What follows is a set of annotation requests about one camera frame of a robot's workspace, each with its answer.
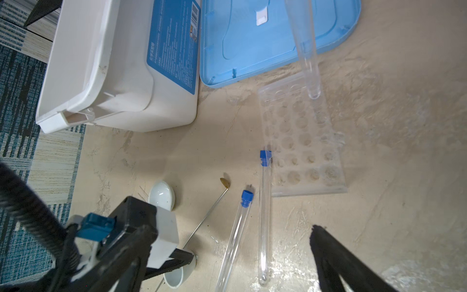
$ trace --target barcode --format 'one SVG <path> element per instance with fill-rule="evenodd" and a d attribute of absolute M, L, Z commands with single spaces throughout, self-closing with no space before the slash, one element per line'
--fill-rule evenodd
<path fill-rule="evenodd" d="M 199 17 L 199 9 L 196 7 L 196 4 L 193 2 L 191 4 L 191 25 L 198 29 L 198 17 Z"/>

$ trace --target blue label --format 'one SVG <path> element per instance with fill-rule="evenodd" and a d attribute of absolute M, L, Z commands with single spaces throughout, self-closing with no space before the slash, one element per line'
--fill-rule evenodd
<path fill-rule="evenodd" d="M 148 65 L 195 94 L 199 5 L 195 0 L 155 0 Z"/>

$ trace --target test tube with blue cap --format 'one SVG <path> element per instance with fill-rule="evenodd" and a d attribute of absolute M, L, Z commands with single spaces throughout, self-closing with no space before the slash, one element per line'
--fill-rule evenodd
<path fill-rule="evenodd" d="M 240 206 L 238 207 L 235 221 L 233 222 L 232 232 L 227 244 L 226 253 L 222 260 L 220 268 L 219 279 L 217 280 L 216 292 L 225 292 L 227 283 L 229 281 L 230 273 L 234 265 L 235 256 L 237 255 L 238 246 L 240 244 L 241 235 L 245 228 L 245 223 L 248 219 L 248 212 L 250 211 L 251 201 L 253 200 L 253 193 L 244 190 L 241 194 Z"/>
<path fill-rule="evenodd" d="M 269 229 L 271 209 L 271 151 L 261 150 L 262 178 L 260 187 L 260 222 L 258 249 L 258 282 L 265 286 L 269 281 Z"/>

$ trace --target test tube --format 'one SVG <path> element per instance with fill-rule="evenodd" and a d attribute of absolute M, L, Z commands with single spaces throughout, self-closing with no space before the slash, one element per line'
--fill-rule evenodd
<path fill-rule="evenodd" d="M 312 100 L 321 94 L 311 0 L 284 0 L 298 59 Z"/>
<path fill-rule="evenodd" d="M 216 284 L 216 292 L 225 292 L 227 283 L 229 281 L 230 272 L 234 265 L 235 256 L 237 255 L 238 246 L 240 244 L 241 235 L 245 228 L 245 223 L 248 219 L 248 212 L 250 211 L 251 201 L 253 200 L 253 193 L 244 190 L 241 194 L 241 202 L 238 207 L 235 221 L 233 222 L 232 232 L 230 233 L 230 239 L 227 244 L 226 253 L 222 260 L 222 266 L 220 268 L 219 278 Z"/>
<path fill-rule="evenodd" d="M 258 249 L 258 282 L 265 286 L 269 281 L 269 213 L 271 209 L 271 151 L 260 151 L 262 179 L 260 187 L 260 230 Z"/>

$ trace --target carpet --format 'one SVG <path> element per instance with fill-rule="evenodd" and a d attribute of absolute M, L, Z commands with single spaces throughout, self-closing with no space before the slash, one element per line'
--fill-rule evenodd
<path fill-rule="evenodd" d="M 47 64 L 0 45 L 0 160 L 39 195 L 64 225 L 85 125 L 44 134 L 35 112 Z M 51 268 L 51 255 L 0 210 L 0 283 Z"/>

